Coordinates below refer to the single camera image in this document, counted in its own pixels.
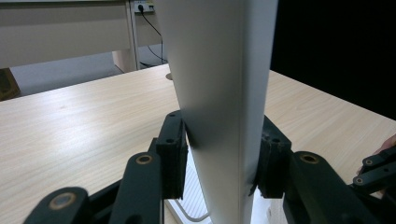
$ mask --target brown box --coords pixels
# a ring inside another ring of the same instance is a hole
[[[0,101],[12,99],[21,94],[15,77],[9,68],[0,69]]]

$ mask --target wooden table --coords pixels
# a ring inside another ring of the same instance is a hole
[[[166,114],[178,110],[168,65],[0,103],[0,219],[22,223],[56,189],[90,194],[120,179],[128,159],[148,150]],[[392,134],[396,121],[271,73],[265,114],[293,150],[324,157],[350,182]],[[270,220],[282,223],[274,200]],[[165,223],[176,223],[169,210]]]

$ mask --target gray panel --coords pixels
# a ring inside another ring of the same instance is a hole
[[[0,68],[130,47],[125,2],[0,7]]]
[[[277,1],[155,6],[210,217],[248,224]]]

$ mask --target power cord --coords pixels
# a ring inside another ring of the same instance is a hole
[[[163,64],[163,61],[166,61],[163,58],[163,37],[161,36],[161,33],[151,24],[151,22],[149,22],[149,20],[145,17],[145,9],[143,8],[142,5],[137,6],[137,9],[139,9],[140,13],[142,14],[142,17],[146,20],[146,22],[157,32],[157,34],[161,37],[161,57],[158,56],[157,54],[155,54],[151,48],[148,46],[148,49],[151,51],[151,53],[153,53],[155,56],[157,56],[159,59],[161,59],[161,63]]]

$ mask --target electrical socket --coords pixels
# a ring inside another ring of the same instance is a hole
[[[154,11],[154,4],[152,1],[134,1],[134,12],[140,13],[139,5],[143,6],[144,12],[153,12]]]

